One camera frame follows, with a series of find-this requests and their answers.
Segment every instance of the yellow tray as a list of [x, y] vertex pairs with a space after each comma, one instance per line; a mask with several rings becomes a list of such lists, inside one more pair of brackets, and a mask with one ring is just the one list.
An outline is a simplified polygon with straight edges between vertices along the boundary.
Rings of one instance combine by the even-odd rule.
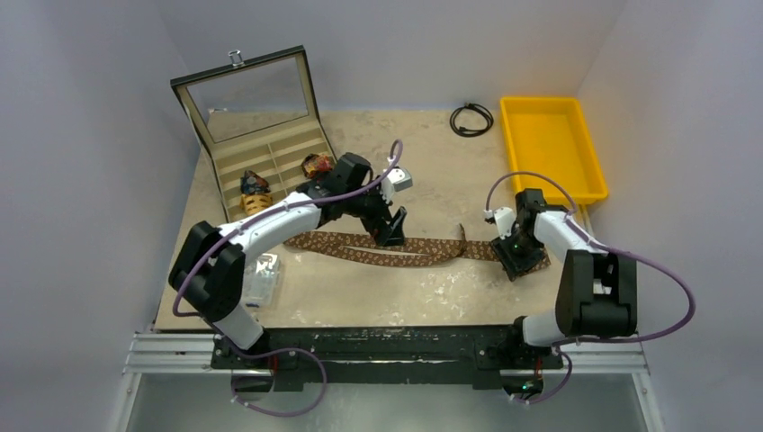
[[[608, 191], [580, 104], [571, 97], [503, 97], [503, 125], [511, 171], [549, 176], [578, 204], [606, 198]], [[543, 189], [548, 203], [567, 204], [564, 195], [544, 180], [511, 177], [514, 192]]]

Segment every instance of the black cable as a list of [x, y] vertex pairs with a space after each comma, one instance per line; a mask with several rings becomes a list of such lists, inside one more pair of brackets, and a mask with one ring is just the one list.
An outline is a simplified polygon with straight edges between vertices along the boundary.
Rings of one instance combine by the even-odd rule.
[[[463, 110], [471, 110], [475, 113], [482, 116], [483, 119], [485, 119], [485, 122], [487, 123], [485, 125], [484, 129], [468, 129], [464, 128], [463, 126], [456, 127], [455, 125], [455, 119], [458, 117], [458, 114], [461, 113]], [[480, 105], [479, 103], [465, 103], [462, 107], [456, 108], [455, 111], [451, 114], [451, 129], [453, 132], [455, 132], [456, 135], [464, 138], [474, 138], [479, 137], [483, 133], [490, 130], [490, 128], [493, 127], [493, 114], [490, 113], [490, 111], [485, 108], [484, 106]]]

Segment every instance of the white wall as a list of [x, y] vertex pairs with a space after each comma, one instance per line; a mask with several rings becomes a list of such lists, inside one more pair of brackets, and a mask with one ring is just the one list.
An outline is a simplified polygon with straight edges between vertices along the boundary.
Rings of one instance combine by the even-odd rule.
[[0, 428], [102, 431], [196, 145], [147, 0], [0, 5]]
[[[763, 3], [631, 0], [579, 97], [611, 196], [597, 235], [685, 275], [697, 314], [646, 344], [668, 430], [760, 430]], [[640, 328], [686, 310], [640, 275]]]
[[304, 45], [329, 109], [574, 95], [624, 0], [157, 0], [188, 68]]

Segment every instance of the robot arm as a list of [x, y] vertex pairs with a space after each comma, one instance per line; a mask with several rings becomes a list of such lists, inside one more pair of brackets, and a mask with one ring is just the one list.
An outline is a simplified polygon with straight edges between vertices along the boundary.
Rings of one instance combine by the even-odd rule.
[[549, 347], [570, 338], [625, 337], [636, 331], [635, 260], [589, 245], [567, 210], [547, 204], [539, 189], [516, 195], [516, 214], [504, 207], [485, 216], [498, 227], [490, 245], [510, 280], [543, 259], [543, 247], [564, 263], [555, 307], [517, 320], [523, 343]]
[[213, 245], [228, 234], [238, 232], [193, 276], [184, 298], [202, 318], [241, 349], [250, 352], [265, 350], [267, 337], [263, 336], [266, 332], [241, 302], [244, 268], [257, 257], [286, 239], [314, 230], [343, 214], [359, 218], [379, 245], [395, 246], [405, 241], [402, 231], [405, 208], [400, 207], [395, 217], [389, 209], [394, 193], [413, 185], [403, 168], [393, 167], [377, 187], [366, 193], [343, 201], [325, 200], [360, 189], [370, 170], [371, 164], [367, 160], [347, 153], [331, 171], [301, 184], [276, 204], [285, 207], [283, 211], [266, 217], [256, 214], [220, 225], [217, 229], [206, 221], [197, 223], [191, 228], [173, 265], [170, 285], [179, 290], [191, 269]]

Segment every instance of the patterned belt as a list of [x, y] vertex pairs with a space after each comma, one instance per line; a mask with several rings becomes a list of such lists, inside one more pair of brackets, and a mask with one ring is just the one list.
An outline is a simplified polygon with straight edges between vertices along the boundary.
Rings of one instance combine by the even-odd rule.
[[[356, 263], [387, 267], [426, 267], [450, 261], [454, 258], [496, 261], [498, 258], [490, 242], [467, 240], [463, 225], [460, 240], [439, 238], [406, 238], [403, 246], [376, 246], [373, 239], [364, 234], [345, 234], [343, 232], [309, 231], [289, 238], [283, 244], [292, 248], [317, 252], [330, 257], [342, 258]], [[398, 252], [410, 255], [372, 252], [362, 249], [376, 249], [384, 252]], [[529, 272], [532, 273], [549, 266], [548, 254], [543, 252], [543, 261]]]

